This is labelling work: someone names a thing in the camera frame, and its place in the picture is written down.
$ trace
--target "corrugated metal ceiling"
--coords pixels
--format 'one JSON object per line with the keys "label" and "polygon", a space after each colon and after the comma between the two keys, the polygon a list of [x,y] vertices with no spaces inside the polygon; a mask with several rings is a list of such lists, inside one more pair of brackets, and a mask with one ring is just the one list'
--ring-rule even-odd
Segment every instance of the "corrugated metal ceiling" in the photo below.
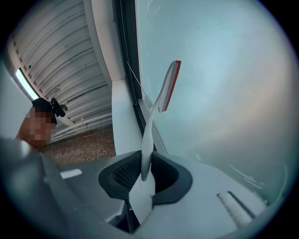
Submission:
{"label": "corrugated metal ceiling", "polygon": [[[30,80],[46,98],[66,103],[72,122],[111,112],[111,91],[93,50],[82,0],[38,2],[12,38]],[[57,131],[64,128],[57,124]]]}

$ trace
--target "glass panel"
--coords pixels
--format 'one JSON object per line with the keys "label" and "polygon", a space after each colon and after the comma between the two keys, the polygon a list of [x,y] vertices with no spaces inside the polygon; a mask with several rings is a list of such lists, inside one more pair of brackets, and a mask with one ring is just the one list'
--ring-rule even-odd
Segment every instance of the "glass panel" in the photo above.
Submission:
{"label": "glass panel", "polygon": [[169,154],[220,169],[266,204],[298,171],[298,68],[283,31],[258,2],[138,1],[142,86],[154,103],[182,65],[154,122]]}

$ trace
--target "ceiling light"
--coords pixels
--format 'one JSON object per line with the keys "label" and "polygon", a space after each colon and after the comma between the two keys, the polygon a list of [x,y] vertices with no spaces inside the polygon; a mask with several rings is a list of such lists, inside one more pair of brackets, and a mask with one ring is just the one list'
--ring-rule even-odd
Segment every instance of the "ceiling light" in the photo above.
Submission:
{"label": "ceiling light", "polygon": [[27,93],[31,96],[33,100],[38,98],[38,95],[34,92],[34,90],[29,85],[27,79],[24,77],[23,72],[21,69],[18,69],[15,75],[18,77],[19,82],[22,84],[24,89],[27,91]]}

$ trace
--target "light fixture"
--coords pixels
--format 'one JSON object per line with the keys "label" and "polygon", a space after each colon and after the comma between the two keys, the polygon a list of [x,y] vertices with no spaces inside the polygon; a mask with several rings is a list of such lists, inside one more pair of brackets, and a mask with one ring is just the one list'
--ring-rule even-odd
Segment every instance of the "light fixture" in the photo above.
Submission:
{"label": "light fixture", "polygon": [[31,96],[33,100],[38,98],[38,95],[34,92],[34,90],[29,85],[27,79],[24,77],[23,72],[21,69],[18,69],[15,75],[18,77],[19,82],[22,84],[24,89],[27,91],[27,93]]}

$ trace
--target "frosted window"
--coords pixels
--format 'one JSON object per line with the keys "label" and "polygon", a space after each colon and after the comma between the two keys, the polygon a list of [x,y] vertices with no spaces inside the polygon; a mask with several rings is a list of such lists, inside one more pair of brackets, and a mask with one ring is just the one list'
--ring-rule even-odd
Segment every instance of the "frosted window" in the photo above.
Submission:
{"label": "frosted window", "polygon": [[253,1],[137,3],[142,86],[154,103],[181,60],[168,107],[154,122],[170,154],[219,168],[263,200],[297,174],[298,69],[272,16]]}

